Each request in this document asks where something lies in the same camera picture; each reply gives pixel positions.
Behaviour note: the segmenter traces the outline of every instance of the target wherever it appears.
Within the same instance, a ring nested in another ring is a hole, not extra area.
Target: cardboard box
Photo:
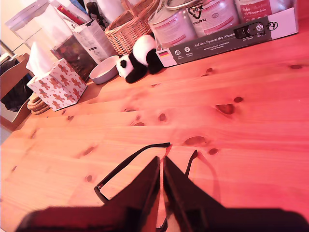
[[[34,76],[27,86],[54,111],[76,104],[87,88],[65,59],[57,61],[44,76]]]
[[[167,49],[157,49],[156,53],[164,67],[170,67],[298,33],[296,4],[295,0],[293,7],[285,11]]]

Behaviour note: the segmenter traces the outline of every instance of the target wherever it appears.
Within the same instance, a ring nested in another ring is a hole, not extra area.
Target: wood grain
[[[278,207],[309,220],[309,17],[300,32],[164,69],[137,83],[88,88],[77,105],[30,116],[1,146],[1,227],[50,205],[101,206],[93,188],[141,153],[102,192],[111,198],[168,155],[226,207]],[[216,105],[233,104],[230,115]],[[165,217],[160,199],[157,226]]]

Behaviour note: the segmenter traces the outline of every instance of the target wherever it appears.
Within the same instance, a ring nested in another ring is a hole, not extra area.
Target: black cloth
[[[4,62],[0,67],[0,75],[4,74],[16,64],[18,64],[17,59]],[[1,99],[1,102],[5,105],[5,108],[13,112],[19,111],[20,107],[33,93],[33,91],[27,86],[30,78],[31,77],[29,75],[24,76],[24,78],[21,79],[17,85]]]

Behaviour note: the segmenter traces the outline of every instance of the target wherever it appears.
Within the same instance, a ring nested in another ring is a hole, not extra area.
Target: german flag
[[[167,57],[169,53],[167,51],[159,53],[160,57]]]

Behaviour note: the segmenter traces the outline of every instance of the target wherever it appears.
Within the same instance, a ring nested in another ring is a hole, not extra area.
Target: wicker basket
[[[141,0],[134,7],[127,0],[123,2],[129,10],[118,16],[105,29],[107,38],[120,55],[129,54],[136,40],[151,32],[148,18],[157,9],[160,1]]]

